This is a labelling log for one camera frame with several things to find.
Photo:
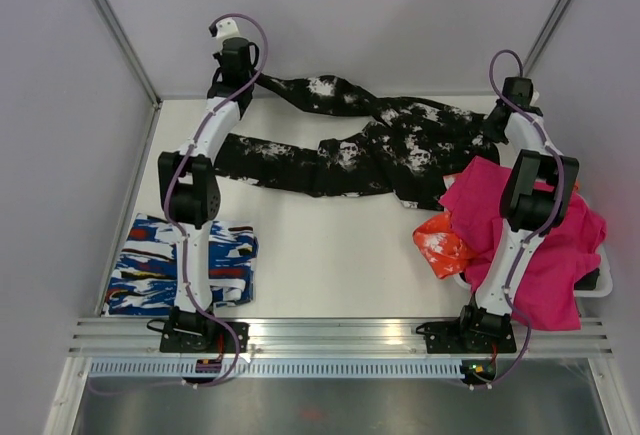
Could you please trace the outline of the black white splattered trousers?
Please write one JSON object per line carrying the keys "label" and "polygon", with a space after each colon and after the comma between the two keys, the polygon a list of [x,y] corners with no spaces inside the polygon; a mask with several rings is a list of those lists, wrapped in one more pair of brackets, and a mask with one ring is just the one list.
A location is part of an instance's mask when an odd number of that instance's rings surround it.
{"label": "black white splattered trousers", "polygon": [[258,84],[303,112],[368,122],[314,149],[230,134],[214,163],[221,177],[316,198],[392,193],[406,208],[439,211],[446,176],[476,157],[499,160],[480,113],[431,99],[377,97],[332,75],[261,75]]}

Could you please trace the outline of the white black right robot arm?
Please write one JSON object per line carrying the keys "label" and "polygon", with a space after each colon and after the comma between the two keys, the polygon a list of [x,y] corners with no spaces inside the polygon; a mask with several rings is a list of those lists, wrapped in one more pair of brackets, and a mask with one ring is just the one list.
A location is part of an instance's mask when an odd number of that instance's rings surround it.
{"label": "white black right robot arm", "polygon": [[544,238],[566,216],[579,162],[551,141],[528,78],[504,80],[490,120],[518,155],[500,199],[503,228],[497,251],[485,279],[463,307],[455,335],[465,352],[504,348],[513,353],[517,291]]}

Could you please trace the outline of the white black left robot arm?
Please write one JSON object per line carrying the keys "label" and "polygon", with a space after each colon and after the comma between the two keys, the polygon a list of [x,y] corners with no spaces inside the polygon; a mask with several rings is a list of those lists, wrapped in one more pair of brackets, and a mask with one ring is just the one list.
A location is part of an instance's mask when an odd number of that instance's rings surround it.
{"label": "white black left robot arm", "polygon": [[218,68],[205,113],[179,149],[158,157],[160,201],[176,237],[177,260],[176,294],[160,350],[238,355],[244,328],[214,316],[209,283],[209,236],[221,204],[214,163],[252,101],[260,49],[240,35],[234,15],[215,20],[209,31],[221,48],[214,54]]}

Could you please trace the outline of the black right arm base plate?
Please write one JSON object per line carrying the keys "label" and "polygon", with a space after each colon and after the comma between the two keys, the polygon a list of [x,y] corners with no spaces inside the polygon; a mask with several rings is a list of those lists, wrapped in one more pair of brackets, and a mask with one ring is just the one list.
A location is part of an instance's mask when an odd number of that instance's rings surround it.
{"label": "black right arm base plate", "polygon": [[513,332],[506,336],[487,335],[469,328],[463,329],[455,321],[426,322],[415,333],[421,335],[429,354],[514,354],[517,351]]}

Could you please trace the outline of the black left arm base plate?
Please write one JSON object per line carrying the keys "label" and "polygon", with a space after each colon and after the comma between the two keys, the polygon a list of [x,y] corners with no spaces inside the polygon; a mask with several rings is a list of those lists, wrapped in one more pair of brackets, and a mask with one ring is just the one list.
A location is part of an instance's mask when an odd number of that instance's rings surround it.
{"label": "black left arm base plate", "polygon": [[229,322],[230,329],[210,319],[195,321],[172,321],[151,319],[146,328],[161,335],[162,353],[234,353],[236,336],[240,352],[247,351],[249,325],[242,322]]}

